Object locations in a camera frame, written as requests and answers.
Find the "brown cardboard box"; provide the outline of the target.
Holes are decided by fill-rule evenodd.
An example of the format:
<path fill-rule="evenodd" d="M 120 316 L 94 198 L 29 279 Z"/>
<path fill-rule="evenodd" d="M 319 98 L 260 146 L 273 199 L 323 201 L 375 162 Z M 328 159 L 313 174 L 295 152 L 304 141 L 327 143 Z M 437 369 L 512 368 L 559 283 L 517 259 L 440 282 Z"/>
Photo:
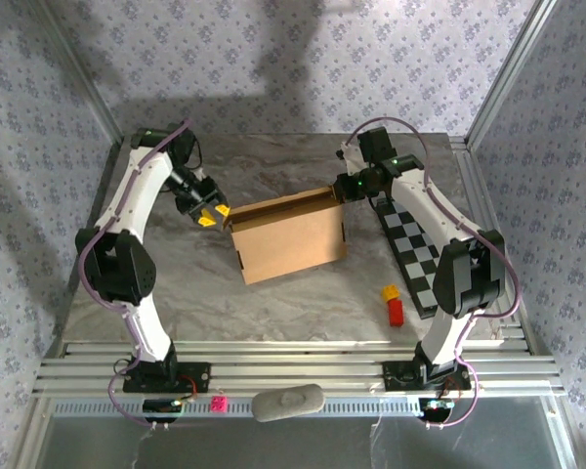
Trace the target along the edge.
<path fill-rule="evenodd" d="M 330 187 L 235 207 L 225 227 L 247 285 L 347 255 L 343 206 Z"/>

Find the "black white checkerboard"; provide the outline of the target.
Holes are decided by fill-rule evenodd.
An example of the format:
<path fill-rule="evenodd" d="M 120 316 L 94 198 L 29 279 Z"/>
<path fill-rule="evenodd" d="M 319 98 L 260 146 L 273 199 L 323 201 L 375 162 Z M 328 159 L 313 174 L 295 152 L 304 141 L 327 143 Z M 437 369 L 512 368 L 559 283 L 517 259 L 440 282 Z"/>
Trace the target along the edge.
<path fill-rule="evenodd" d="M 431 319 L 438 302 L 433 282 L 440 255 L 413 216 L 384 196 L 368 199 L 393 252 L 407 291 L 421 320 Z"/>

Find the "left small circuit board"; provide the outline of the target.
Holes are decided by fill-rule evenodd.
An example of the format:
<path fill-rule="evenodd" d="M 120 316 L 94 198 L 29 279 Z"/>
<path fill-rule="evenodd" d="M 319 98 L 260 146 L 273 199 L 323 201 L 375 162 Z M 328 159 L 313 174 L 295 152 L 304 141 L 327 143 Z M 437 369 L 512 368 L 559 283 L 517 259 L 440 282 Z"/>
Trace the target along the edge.
<path fill-rule="evenodd" d="M 142 404 L 143 413 L 180 413 L 183 402 L 176 399 L 146 399 Z"/>

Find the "small circuit board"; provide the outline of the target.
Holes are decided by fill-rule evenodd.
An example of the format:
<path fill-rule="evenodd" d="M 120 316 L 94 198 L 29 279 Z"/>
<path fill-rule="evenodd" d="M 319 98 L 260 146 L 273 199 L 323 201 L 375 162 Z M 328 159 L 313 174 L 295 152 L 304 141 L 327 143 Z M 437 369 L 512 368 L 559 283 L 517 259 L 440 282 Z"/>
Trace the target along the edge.
<path fill-rule="evenodd" d="M 180 413 L 183 402 L 176 399 L 146 399 L 142 404 L 143 413 Z"/>
<path fill-rule="evenodd" d="M 455 402 L 446 399 L 420 399 L 419 406 L 422 411 L 421 420 L 441 424 L 450 418 Z"/>

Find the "grey oval stone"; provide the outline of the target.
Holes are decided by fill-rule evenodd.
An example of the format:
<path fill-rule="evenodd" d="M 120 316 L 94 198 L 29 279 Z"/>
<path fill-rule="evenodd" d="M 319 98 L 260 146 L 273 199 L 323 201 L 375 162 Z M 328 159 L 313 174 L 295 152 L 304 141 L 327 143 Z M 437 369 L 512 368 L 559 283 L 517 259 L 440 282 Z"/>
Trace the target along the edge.
<path fill-rule="evenodd" d="M 323 389 L 308 384 L 259 393 L 252 399 L 251 412 L 258 422 L 265 423 L 317 413 L 324 405 Z"/>

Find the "right small circuit board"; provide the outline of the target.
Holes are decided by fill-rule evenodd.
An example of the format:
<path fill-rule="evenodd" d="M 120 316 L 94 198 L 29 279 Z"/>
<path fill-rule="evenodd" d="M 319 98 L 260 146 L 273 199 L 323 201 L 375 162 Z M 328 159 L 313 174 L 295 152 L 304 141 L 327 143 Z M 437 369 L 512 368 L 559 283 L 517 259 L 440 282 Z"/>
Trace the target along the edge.
<path fill-rule="evenodd" d="M 441 424 L 450 418 L 455 402 L 446 399 L 420 399 L 419 406 L 422 411 L 421 420 Z"/>

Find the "aluminium side rail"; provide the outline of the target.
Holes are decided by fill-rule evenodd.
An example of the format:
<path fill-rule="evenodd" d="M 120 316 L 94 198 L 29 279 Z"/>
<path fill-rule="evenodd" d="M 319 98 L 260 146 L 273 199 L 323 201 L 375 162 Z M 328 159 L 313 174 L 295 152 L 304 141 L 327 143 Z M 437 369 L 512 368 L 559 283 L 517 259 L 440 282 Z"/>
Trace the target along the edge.
<path fill-rule="evenodd" d="M 471 216 L 481 228 L 501 231 L 492 200 L 478 160 L 471 155 L 465 139 L 460 136 L 449 137 L 458 170 L 464 185 Z M 487 320 L 495 339 L 520 339 L 532 355 L 542 355 L 538 341 L 529 323 L 523 300 L 520 300 L 515 313 L 505 319 Z"/>

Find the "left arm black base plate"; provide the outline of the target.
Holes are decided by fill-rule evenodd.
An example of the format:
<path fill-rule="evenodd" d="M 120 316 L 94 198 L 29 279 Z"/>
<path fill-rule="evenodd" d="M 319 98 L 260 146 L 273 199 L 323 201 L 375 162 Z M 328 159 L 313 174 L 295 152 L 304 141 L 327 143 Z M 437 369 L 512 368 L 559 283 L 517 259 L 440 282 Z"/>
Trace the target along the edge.
<path fill-rule="evenodd" d="M 191 394 L 209 390 L 209 362 L 140 362 L 128 372 L 124 393 Z"/>

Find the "aluminium corner post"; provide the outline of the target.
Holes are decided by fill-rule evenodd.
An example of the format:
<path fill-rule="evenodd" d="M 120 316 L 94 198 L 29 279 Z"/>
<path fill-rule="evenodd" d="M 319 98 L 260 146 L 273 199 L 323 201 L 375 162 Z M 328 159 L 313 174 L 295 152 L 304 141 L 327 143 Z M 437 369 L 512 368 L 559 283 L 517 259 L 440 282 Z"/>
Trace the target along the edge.
<path fill-rule="evenodd" d="M 519 33 L 504 59 L 481 108 L 465 136 L 466 149 L 475 151 L 492 125 L 528 57 L 536 45 L 542 29 L 554 12 L 560 0 L 534 0 Z"/>
<path fill-rule="evenodd" d="M 108 140 L 113 144 L 120 145 L 123 141 L 123 133 L 99 93 L 94 79 L 77 52 L 76 46 L 68 37 L 67 30 L 62 26 L 59 16 L 46 0 L 26 0 L 26 3 L 48 36 L 62 72 L 66 74 L 68 81 L 92 112 Z"/>

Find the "aluminium rail frame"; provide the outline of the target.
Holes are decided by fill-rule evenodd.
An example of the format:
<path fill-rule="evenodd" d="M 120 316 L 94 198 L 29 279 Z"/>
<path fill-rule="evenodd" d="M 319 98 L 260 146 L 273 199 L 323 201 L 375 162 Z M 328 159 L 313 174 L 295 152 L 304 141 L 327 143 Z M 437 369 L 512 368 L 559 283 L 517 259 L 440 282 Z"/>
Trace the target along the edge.
<path fill-rule="evenodd" d="M 380 395 L 383 362 L 413 356 L 410 348 L 390 342 L 178 342 L 176 349 L 182 362 L 210 363 L 210 392 L 229 396 L 309 383 L 330 396 Z M 128 355 L 122 343 L 69 343 L 61 357 L 42 362 L 33 392 L 99 397 L 113 364 Z M 487 397 L 565 391 L 555 360 L 531 354 L 522 339 L 470 340 L 464 358 L 476 369 Z"/>

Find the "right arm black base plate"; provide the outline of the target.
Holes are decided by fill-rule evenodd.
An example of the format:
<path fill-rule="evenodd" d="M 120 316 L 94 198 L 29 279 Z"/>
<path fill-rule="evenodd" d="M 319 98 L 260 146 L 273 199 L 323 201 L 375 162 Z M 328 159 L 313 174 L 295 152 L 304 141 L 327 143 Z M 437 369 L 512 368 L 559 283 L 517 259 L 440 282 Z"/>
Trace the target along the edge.
<path fill-rule="evenodd" d="M 444 365 L 432 365 L 419 360 L 383 362 L 382 377 L 388 392 L 472 389 L 467 367 L 458 362 Z"/>

